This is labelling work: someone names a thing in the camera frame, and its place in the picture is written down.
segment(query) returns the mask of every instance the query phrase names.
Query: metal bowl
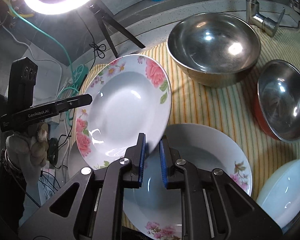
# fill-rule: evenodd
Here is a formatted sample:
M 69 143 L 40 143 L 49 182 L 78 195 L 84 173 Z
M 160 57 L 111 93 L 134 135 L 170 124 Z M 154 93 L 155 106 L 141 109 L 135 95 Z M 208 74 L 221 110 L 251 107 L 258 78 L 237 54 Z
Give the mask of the metal bowl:
M 200 13 L 173 28 L 167 50 L 190 78 L 206 86 L 225 87 L 250 72 L 261 45 L 255 31 L 241 19 L 224 13 Z
M 300 139 L 300 72 L 293 65 L 269 61 L 258 79 L 256 100 L 256 117 L 267 134 L 284 142 Z M 260 107 L 265 122 L 256 107 Z

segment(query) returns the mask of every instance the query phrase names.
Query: white bowl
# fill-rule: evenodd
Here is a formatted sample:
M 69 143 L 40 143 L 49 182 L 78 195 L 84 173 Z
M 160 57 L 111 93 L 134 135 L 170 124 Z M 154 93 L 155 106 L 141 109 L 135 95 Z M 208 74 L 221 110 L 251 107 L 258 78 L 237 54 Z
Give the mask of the white bowl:
M 277 169 L 256 202 L 281 228 L 287 225 L 300 211 L 300 160 Z
M 76 140 L 90 167 L 107 167 L 124 156 L 139 133 L 153 151 L 171 111 L 170 82 L 158 62 L 138 54 L 120 57 L 95 76 L 85 94 L 92 103 L 77 110 Z
M 177 149 L 182 158 L 200 169 L 222 168 L 251 195 L 252 173 L 248 160 L 227 135 L 191 123 L 170 125 L 166 135 L 169 146 Z M 181 238 L 180 190 L 167 190 L 163 186 L 158 152 L 145 161 L 142 187 L 124 190 L 123 210 L 136 228 L 153 239 Z

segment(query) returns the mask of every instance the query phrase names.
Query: striped cloth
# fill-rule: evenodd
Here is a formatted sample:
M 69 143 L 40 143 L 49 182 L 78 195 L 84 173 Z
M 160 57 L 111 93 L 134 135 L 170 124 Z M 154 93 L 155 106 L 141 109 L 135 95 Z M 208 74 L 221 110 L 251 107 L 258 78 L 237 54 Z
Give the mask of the striped cloth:
M 169 125 L 204 124 L 233 139 L 249 160 L 253 175 L 251 197 L 256 200 L 265 181 L 280 166 L 300 159 L 300 141 L 288 144 L 267 136 L 260 129 L 252 108 L 258 77 L 268 61 L 282 59 L 300 71 L 300 30 L 279 28 L 275 37 L 271 38 L 259 28 L 254 29 L 261 41 L 259 60 L 244 80 L 226 88 L 205 87 L 188 78 L 169 56 L 165 42 L 141 54 L 154 58 L 168 74 L 173 92 Z M 104 66 L 96 65 L 91 70 L 81 93 Z M 122 224 L 137 230 L 124 214 Z

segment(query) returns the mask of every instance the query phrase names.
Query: faucet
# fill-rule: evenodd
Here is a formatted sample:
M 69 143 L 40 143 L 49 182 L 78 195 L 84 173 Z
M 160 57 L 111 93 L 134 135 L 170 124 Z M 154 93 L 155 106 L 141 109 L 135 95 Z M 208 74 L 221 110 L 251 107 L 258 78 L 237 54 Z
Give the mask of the faucet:
M 257 0 L 246 0 L 247 18 L 246 22 L 250 25 L 256 25 L 264 30 L 269 36 L 273 37 L 277 32 L 278 26 L 283 18 L 285 9 L 283 8 L 278 22 L 267 18 L 259 13 L 259 3 Z

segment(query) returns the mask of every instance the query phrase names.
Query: hand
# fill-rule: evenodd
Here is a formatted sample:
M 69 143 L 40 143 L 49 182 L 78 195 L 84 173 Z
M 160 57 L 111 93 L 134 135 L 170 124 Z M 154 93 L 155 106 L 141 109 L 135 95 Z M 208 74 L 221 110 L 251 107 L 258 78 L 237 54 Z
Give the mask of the hand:
M 27 132 L 15 132 L 6 140 L 7 155 L 12 164 L 21 169 L 27 184 L 37 183 L 41 168 L 47 162 L 48 125 L 30 125 Z

